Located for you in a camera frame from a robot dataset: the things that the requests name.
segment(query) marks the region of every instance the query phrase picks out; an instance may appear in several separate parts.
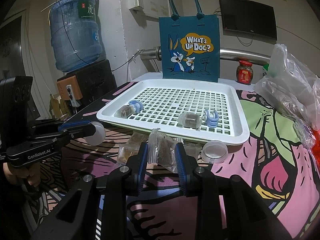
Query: patterned bedsheet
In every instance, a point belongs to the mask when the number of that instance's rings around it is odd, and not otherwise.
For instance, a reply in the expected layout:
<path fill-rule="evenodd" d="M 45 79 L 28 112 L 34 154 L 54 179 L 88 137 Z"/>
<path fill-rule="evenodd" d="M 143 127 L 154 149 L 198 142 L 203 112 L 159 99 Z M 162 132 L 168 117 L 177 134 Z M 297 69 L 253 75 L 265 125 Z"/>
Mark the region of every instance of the patterned bedsheet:
<path fill-rule="evenodd" d="M 94 121 L 96 111 L 132 85 L 134 82 L 105 95 L 99 103 L 83 109 L 76 118 Z M 205 163 L 200 155 L 198 163 L 218 176 L 241 176 L 291 236 L 298 239 L 320 210 L 316 161 L 301 145 L 291 120 L 281 116 L 256 93 L 236 92 L 250 128 L 249 140 L 241 146 L 228 147 L 228 158 L 222 164 Z M 119 144 L 125 143 L 132 131 L 109 127 L 106 134 L 99 146 L 90 146 L 84 139 L 73 140 L 62 149 L 62 155 L 42 162 L 41 188 L 44 191 L 39 199 L 29 199 L 25 209 L 33 230 L 64 197 L 79 175 L 91 173 L 99 177 L 113 170 Z M 96 239 L 100 235 L 102 206 L 103 196 Z M 178 175 L 156 164 L 148 164 L 143 191 L 139 197 L 127 197 L 130 239 L 193 240 L 196 212 L 197 198 L 182 195 Z"/>

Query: glass jar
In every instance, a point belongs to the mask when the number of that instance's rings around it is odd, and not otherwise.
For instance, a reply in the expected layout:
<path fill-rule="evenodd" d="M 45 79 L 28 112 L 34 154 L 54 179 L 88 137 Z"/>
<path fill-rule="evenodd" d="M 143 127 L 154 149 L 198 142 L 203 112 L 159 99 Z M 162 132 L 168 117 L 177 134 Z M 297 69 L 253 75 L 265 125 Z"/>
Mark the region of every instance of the glass jar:
<path fill-rule="evenodd" d="M 239 60 L 237 67 L 237 81 L 244 85 L 250 85 L 253 78 L 252 63 L 245 60 Z"/>

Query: orange panel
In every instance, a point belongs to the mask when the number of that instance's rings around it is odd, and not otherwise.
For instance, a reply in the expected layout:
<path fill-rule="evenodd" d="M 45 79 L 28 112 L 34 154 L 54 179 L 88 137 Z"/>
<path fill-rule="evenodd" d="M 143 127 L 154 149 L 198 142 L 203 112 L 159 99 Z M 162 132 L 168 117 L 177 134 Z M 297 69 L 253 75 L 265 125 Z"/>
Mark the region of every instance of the orange panel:
<path fill-rule="evenodd" d="M 59 94 L 63 100 L 70 100 L 67 86 L 72 86 L 74 98 L 80 100 L 83 98 L 76 76 L 72 76 L 57 82 Z"/>

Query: speech bubble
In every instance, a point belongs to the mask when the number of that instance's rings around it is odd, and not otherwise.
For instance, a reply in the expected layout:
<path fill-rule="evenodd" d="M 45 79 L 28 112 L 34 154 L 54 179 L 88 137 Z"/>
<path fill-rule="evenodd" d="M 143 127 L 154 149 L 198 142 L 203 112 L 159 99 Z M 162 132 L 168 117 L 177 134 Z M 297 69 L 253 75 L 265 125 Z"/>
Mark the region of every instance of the speech bubble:
<path fill-rule="evenodd" d="M 213 45 L 211 39 L 205 35 L 198 35 L 196 33 L 188 33 L 180 40 L 182 49 L 187 52 L 187 56 L 192 53 L 202 54 L 205 52 L 212 52 Z"/>

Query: red jar lid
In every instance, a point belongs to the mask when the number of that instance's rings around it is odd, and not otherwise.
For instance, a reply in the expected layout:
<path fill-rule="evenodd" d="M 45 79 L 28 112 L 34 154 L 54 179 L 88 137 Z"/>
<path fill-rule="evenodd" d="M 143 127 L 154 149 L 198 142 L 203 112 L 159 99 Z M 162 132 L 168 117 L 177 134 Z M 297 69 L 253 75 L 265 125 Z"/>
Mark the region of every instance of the red jar lid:
<path fill-rule="evenodd" d="M 252 63 L 245 60 L 239 60 L 239 63 L 244 66 L 252 67 Z"/>

